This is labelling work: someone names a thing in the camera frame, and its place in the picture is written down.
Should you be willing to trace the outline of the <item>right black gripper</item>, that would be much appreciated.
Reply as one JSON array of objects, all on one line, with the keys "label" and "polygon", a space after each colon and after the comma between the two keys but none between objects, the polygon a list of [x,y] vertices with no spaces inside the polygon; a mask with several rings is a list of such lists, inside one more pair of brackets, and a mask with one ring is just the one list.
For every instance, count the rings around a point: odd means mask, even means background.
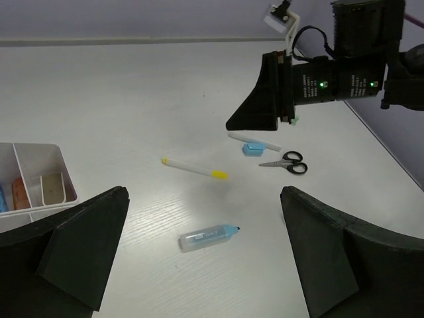
[{"label": "right black gripper", "polygon": [[295,107],[335,100],[335,64],[327,56],[301,57],[285,51],[262,55],[258,81],[226,122],[228,131],[276,131],[278,118],[291,123]]}]

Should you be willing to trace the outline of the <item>light blue eraser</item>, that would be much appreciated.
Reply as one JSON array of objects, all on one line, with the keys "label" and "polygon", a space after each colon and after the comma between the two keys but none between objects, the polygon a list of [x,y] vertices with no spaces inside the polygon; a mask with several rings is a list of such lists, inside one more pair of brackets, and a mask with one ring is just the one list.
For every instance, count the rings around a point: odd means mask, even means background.
[{"label": "light blue eraser", "polygon": [[260,142],[246,142],[242,147],[245,156],[261,157],[266,150],[266,145]]}]

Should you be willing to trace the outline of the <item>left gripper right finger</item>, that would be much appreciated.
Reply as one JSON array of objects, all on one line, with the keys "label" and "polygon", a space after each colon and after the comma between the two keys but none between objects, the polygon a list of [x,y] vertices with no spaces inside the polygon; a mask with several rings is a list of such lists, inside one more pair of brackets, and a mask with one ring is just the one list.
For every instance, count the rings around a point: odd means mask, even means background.
[{"label": "left gripper right finger", "polygon": [[293,186],[280,199],[310,317],[423,316],[423,239],[373,225]]}]

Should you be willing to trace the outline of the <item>white yellow cap marker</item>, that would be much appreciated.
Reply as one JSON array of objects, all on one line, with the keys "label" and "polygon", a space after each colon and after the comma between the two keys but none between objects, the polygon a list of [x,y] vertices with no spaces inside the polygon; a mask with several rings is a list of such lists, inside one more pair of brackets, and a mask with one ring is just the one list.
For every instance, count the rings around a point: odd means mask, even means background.
[{"label": "white yellow cap marker", "polygon": [[193,172],[193,173],[196,173],[196,174],[201,174],[201,175],[204,175],[204,176],[210,176],[212,178],[217,178],[217,179],[220,179],[220,180],[226,180],[228,178],[228,174],[226,172],[222,172],[220,170],[209,169],[209,168],[202,168],[200,166],[188,164],[186,162],[181,162],[181,161],[178,161],[178,160],[169,159],[167,157],[162,158],[161,163],[163,163],[163,165],[166,165],[166,166],[169,166],[169,167]]}]

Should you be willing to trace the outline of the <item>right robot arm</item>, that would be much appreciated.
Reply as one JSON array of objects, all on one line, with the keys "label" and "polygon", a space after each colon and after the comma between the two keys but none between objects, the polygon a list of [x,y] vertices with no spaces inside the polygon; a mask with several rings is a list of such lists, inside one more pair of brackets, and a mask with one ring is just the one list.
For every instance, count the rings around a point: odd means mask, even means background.
[{"label": "right robot arm", "polygon": [[404,1],[333,1],[334,43],[299,56],[294,28],[285,50],[262,56],[258,81],[229,118],[228,131],[274,131],[292,124],[298,105],[384,94],[381,108],[423,110],[423,46],[399,50]]}]

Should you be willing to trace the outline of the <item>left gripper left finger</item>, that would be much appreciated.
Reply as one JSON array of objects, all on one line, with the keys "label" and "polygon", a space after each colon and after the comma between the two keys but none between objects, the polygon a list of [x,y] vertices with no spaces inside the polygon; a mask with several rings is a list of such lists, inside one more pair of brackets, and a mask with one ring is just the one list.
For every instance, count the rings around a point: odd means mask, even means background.
[{"label": "left gripper left finger", "polygon": [[125,187],[1,233],[2,317],[99,311],[129,209]]}]

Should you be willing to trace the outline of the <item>white pen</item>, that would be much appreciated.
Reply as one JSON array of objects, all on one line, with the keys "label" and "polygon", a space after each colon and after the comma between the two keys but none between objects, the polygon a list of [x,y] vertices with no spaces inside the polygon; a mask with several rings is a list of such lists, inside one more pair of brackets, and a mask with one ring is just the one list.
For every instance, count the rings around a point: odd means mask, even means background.
[{"label": "white pen", "polygon": [[267,149],[270,149],[270,150],[273,150],[273,151],[276,151],[276,152],[280,152],[281,149],[282,149],[282,147],[279,146],[279,145],[277,145],[277,144],[273,144],[273,143],[270,143],[270,142],[266,142],[264,140],[260,140],[260,139],[253,138],[253,137],[249,137],[249,136],[246,136],[246,135],[244,135],[242,133],[235,132],[235,131],[229,132],[228,133],[228,137],[233,138],[235,140],[243,141],[243,142],[261,143]]}]

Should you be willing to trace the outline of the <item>blue highlighter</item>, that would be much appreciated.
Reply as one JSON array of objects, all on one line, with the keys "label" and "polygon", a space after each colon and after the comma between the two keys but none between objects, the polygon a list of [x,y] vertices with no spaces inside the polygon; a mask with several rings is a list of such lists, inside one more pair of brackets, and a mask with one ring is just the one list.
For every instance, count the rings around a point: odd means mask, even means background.
[{"label": "blue highlighter", "polygon": [[7,201],[5,199],[5,194],[3,191],[3,188],[0,186],[0,212],[4,213],[4,212],[8,212],[9,208],[7,205]]},{"label": "blue highlighter", "polygon": [[180,235],[178,244],[181,252],[192,252],[230,240],[240,231],[233,225],[215,225]]}]

